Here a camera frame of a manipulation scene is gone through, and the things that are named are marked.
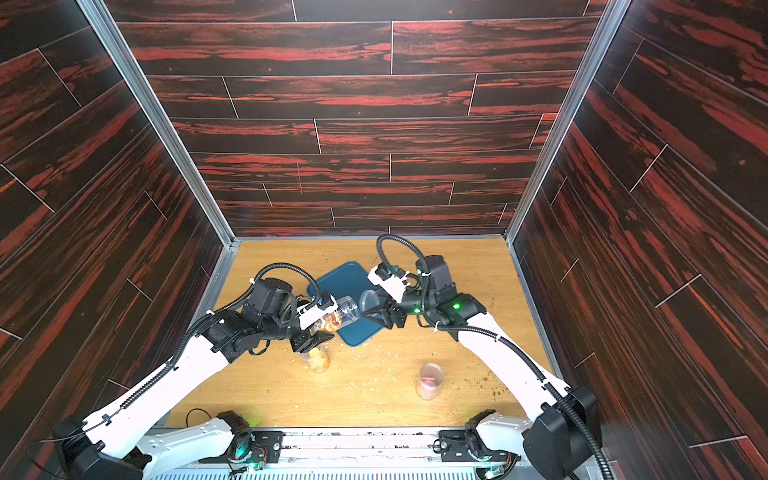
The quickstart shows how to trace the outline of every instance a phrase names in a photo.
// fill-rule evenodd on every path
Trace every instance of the clear plastic jar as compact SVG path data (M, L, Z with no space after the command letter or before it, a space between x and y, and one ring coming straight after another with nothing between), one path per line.
M436 363L427 363L419 370L416 379L416 393L424 400L434 400L445 381L445 373Z
M320 330L334 333L360 318L357 303L355 303L355 300L352 300L351 296L343 296L337 299L336 305L339 307L337 311L323 315L322 318L310 327L310 335L314 335Z
M318 345L307 353L300 353L299 356L306 362L312 373L323 373L331 364L326 347L323 345Z

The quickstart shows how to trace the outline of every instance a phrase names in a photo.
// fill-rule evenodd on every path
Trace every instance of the plastic container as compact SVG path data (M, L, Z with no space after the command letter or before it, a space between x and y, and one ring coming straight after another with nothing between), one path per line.
M379 306L381 304L382 300L376 295L376 291L366 290L360 296L360 313L362 314L363 312L372 309L374 306Z
M360 311L351 296L336 299L336 305L339 306L337 311L326 313L310 327L310 335L314 335L319 330L334 333L338 329L359 320Z
M320 290L330 293L335 298L349 295L353 299L357 299L364 291L376 288L368 281L368 271L364 270L357 262L346 262L338 266L318 278L317 283L320 285ZM306 290L309 295L315 294L311 285ZM339 330L339 336L347 345L358 346L381 329L382 326L378 323L361 318Z
M445 373L436 363L427 363L419 370L416 393L424 400L434 400L445 381Z
M322 345L316 346L307 353L300 353L299 356L306 362L312 373L323 373L331 364L326 347Z

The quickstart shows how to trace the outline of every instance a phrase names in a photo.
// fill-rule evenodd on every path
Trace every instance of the aluminum frame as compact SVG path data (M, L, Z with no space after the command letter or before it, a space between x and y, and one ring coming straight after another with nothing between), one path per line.
M592 35L592 40L589 42L589 46L587 46L587 51L584 53L584 57L581 59L579 68L571 83L571 88L568 89L568 93L565 95L563 105L558 112L558 117L554 121L554 125L552 125L549 137L544 142L544 147L541 149L538 161L531 174L531 179L520 197L515 215L512 216L512 221L505 235L510 250L512 249L512 242L517 237L523 220L528 215L528 211L531 209L531 205L533 205L533 200L541 189L541 184L544 183L544 178L554 162L554 156L560 150L568 128L571 126L571 122L576 116L584 96L587 94L589 85L598 72L605 52L613 41L630 3L631 0L611 0L600 17L598 26Z
M179 134L149 85L147 76L141 70L109 9L103 0L77 0L77 3L123 76L125 84L147 115L149 123L165 145L168 154L181 172L181 176L203 208L221 243L225 247L230 246L235 237L234 232L221 213L221 209L216 204L214 196L203 181L200 172L197 171L192 157L181 142Z

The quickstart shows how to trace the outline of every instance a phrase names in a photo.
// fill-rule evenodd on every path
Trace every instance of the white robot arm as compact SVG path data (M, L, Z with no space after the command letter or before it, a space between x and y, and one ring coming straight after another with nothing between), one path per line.
M234 412L163 435L145 434L213 374L245 352L259 355L253 349L263 340L269 346L272 340L285 339L294 352L305 353L333 338L331 332L339 325L336 299L321 292L312 300L299 300L288 283L262 279L273 268L295 270L320 291L297 266L264 267L240 298L196 321L174 356L133 389L82 422L70 417L55 426L57 453L68 478L143 480L200 458L247 459L250 426ZM261 452L254 455L263 457Z
M389 264L381 248L384 240L405 243L417 253L417 274ZM382 235L377 247L382 263L371 269L369 279L387 301L364 312L364 317L391 329L404 326L409 314L423 315L431 328L451 334L488 365L530 420L520 423L492 410L477 415L465 426L472 455L488 458L497 451L525 455L544 478L559 480L595 454L604 478L613 478L607 461L600 458L604 460L597 401L589 391L571 390L508 339L474 297L457 293L442 257L424 257L409 241L393 235ZM288 263L264 267L240 298L196 321L174 356L133 389L82 422L70 417L56 425L57 453L68 478L147 480L200 458L224 455L242 462L249 455L262 455L251 452L250 426L235 412L163 435L145 434L205 379L245 352L263 353L253 352L263 340L269 346L272 340L285 339L294 352L305 353L333 338L330 332L339 325L336 300L324 292L311 301L298 300L288 283L262 278L274 268L303 274L314 291L321 292L299 267ZM418 279L418 284L410 285L408 277Z
M386 259L384 240L402 243L416 254L416 275ZM525 455L547 480L565 478L594 455L603 477L613 478L601 451L597 399L588 389L571 389L511 341L477 299L457 292L441 256L425 257L413 243L396 235L380 236L376 246L382 262L370 270L368 278L379 286L377 293L385 301L363 312L364 318L391 329L403 327L409 314L423 316L426 326L450 333L482 360L515 395L530 420L521 424L492 410L477 415L465 426L472 455L488 457L498 450ZM407 277L417 283L411 285Z

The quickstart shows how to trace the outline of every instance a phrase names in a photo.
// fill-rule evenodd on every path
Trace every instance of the black mounting bracket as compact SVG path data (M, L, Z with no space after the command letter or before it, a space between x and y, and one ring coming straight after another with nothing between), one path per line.
M258 463L264 461L265 463L277 463L280 460L280 452L283 451L283 437L284 434L276 430L257 431L253 430L250 433L251 437L251 455L244 463ZM200 463L225 463L227 457L210 457L201 458Z
M435 453L439 453L444 462L477 462L469 452L465 430L440 430L438 439L433 445ZM506 462L508 452L492 452L487 462Z

